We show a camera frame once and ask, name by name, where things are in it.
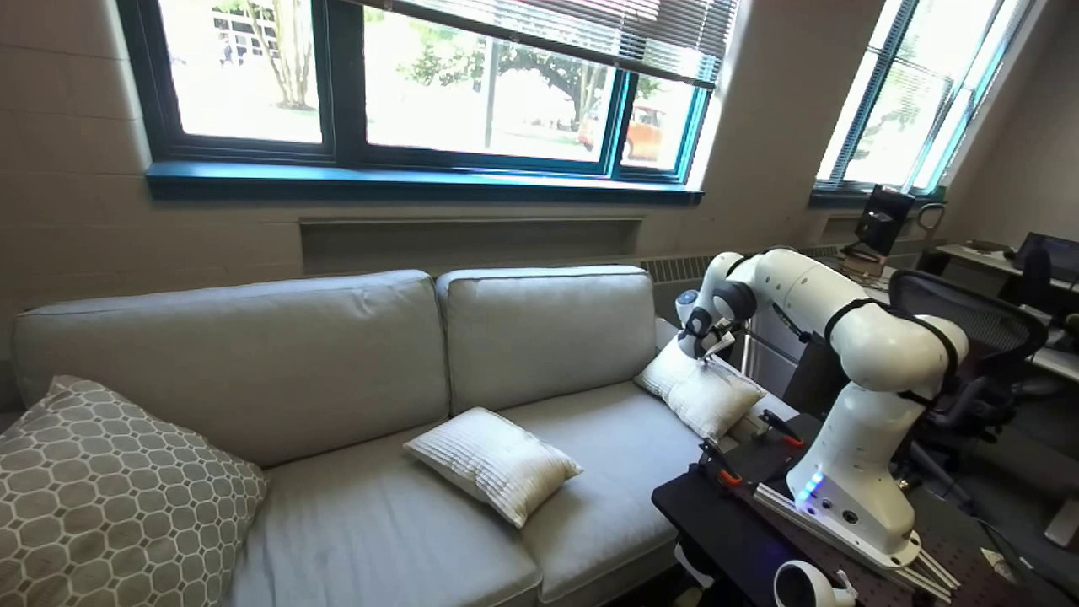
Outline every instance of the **office chair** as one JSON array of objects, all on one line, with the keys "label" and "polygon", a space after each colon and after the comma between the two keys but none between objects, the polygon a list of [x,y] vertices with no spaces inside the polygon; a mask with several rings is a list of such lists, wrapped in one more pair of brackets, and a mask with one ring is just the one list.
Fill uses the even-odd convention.
[{"label": "office chair", "polygon": [[1025,379],[1025,360],[1046,345],[1046,325],[997,297],[925,270],[898,270],[891,278],[891,307],[910,318],[948,318],[972,341],[949,396],[940,396],[918,435],[960,431],[996,440],[1015,416],[1015,389]]}]

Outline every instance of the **window frame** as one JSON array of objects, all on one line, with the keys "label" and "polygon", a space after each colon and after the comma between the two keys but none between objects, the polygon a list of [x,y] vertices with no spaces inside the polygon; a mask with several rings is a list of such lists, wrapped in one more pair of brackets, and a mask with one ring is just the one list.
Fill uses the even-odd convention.
[{"label": "window frame", "polygon": [[312,71],[321,96],[321,146],[184,134],[171,87],[167,41],[157,0],[118,0],[135,92],[153,150],[148,186],[157,199],[541,199],[572,204],[700,204],[691,186],[704,119],[721,87],[691,85],[691,114],[671,169],[625,163],[638,76],[612,67],[608,128],[595,163],[480,157],[371,146],[363,133],[363,18],[339,0],[312,0]]},{"label": "window frame", "polygon": [[[871,125],[872,110],[878,110],[878,101],[881,101],[881,96],[882,96],[882,85],[887,85],[887,79],[891,79],[891,67],[893,67],[893,63],[904,63],[901,47],[904,47],[908,31],[910,31],[910,23],[915,23],[915,18],[918,18],[918,7],[920,7],[920,0],[904,0],[901,10],[893,14],[893,23],[891,23],[891,31],[887,31],[887,37],[882,37],[882,44],[881,44],[881,51],[878,51],[872,76],[871,76],[871,80],[867,80],[867,87],[864,87],[864,99],[861,99],[852,119],[851,119],[846,139],[843,139],[843,146],[838,146],[838,152],[837,152],[833,172],[828,172],[828,179],[815,179],[815,176],[813,176],[813,195],[809,195],[813,206],[838,206],[838,209],[846,209],[846,206],[864,204],[864,199],[872,194],[878,183],[852,183],[852,179],[846,179],[846,172],[851,172],[851,163],[852,163],[864,134],[867,134],[867,125]],[[1025,23],[1033,21],[1034,7],[1038,7],[1038,0],[1025,0],[1023,14],[1018,14],[1018,21],[1015,21],[1015,37],[1025,31]],[[926,204],[944,204],[944,199],[948,199],[948,183],[944,183],[944,179],[948,179],[948,169],[960,158],[963,141],[974,134],[974,128],[978,128],[974,119],[985,110],[985,105],[988,105],[988,87],[996,87],[996,80],[1000,79],[1000,67],[1006,67],[1008,55],[1018,51],[1018,47],[1011,44],[1015,37],[1006,37],[1006,41],[991,51],[991,55],[996,55],[991,63],[985,67],[985,76],[980,76],[978,85],[972,87],[972,92],[974,92],[974,101],[972,101],[972,109],[967,109],[967,123],[963,123],[963,128],[956,128],[956,133],[948,134],[948,152],[944,152],[940,163],[931,169],[931,172],[935,172],[935,186],[931,186],[931,190],[910,190],[918,199],[926,199]]]}]

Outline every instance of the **gray sofa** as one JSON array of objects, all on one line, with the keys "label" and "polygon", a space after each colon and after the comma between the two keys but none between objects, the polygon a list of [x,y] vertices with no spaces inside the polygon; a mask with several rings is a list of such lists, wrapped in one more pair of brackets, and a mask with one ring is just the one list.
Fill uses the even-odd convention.
[{"label": "gray sofa", "polygon": [[[648,497],[697,440],[635,385],[666,336],[635,268],[393,270],[28,312],[13,370],[22,403],[93,379],[269,471],[238,607],[604,604],[675,562]],[[527,530],[404,456],[476,406],[582,466]]]}]

